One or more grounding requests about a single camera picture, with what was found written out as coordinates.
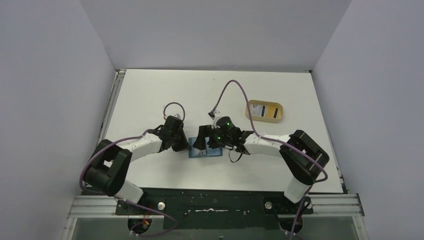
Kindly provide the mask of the blue leather card holder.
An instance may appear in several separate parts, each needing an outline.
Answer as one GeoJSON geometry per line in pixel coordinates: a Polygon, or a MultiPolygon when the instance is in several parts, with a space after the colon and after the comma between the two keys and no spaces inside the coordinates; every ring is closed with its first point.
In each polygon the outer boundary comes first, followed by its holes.
{"type": "Polygon", "coordinates": [[[196,141],[196,139],[197,139],[196,137],[188,138],[188,143],[189,143],[188,158],[189,159],[221,157],[223,155],[223,149],[221,147],[210,148],[209,146],[207,146],[206,149],[204,150],[199,150],[193,147],[193,144],[196,141]]]}

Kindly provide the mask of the white credit card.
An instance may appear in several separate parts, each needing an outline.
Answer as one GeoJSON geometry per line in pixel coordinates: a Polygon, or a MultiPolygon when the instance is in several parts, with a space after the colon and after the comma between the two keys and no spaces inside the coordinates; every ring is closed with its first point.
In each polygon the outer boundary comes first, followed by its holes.
{"type": "Polygon", "coordinates": [[[252,116],[255,117],[264,117],[266,114],[266,106],[260,104],[250,104],[249,110],[252,116]]]}

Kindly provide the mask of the yellow credit card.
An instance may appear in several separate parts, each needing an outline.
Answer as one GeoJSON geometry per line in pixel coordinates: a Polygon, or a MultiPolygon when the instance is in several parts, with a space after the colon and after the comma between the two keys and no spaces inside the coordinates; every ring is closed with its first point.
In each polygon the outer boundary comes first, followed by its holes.
{"type": "Polygon", "coordinates": [[[279,114],[279,108],[275,106],[266,106],[266,113],[264,118],[276,119],[279,114]]]}

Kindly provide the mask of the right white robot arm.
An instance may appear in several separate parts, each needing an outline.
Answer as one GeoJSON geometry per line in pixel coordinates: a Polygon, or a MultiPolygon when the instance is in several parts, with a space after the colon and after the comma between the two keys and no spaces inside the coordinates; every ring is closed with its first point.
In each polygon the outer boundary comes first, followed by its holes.
{"type": "Polygon", "coordinates": [[[281,199],[282,209],[289,214],[301,207],[301,199],[319,182],[329,155],[303,130],[287,135],[260,135],[242,130],[228,116],[211,125],[201,125],[191,147],[199,151],[227,148],[241,155],[267,155],[282,158],[292,179],[281,199]]]}

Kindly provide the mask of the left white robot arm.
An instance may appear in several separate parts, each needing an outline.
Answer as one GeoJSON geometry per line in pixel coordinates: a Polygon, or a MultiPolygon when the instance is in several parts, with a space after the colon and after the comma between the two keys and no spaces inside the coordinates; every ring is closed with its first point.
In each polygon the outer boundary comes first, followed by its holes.
{"type": "Polygon", "coordinates": [[[141,188],[127,180],[130,163],[168,149],[174,152],[189,149],[184,122],[175,116],[167,117],[163,125],[147,129],[140,136],[114,142],[102,140],[82,170],[79,181],[93,186],[104,195],[127,201],[128,208],[134,214],[141,215],[147,211],[148,200],[143,197],[141,188]]]}

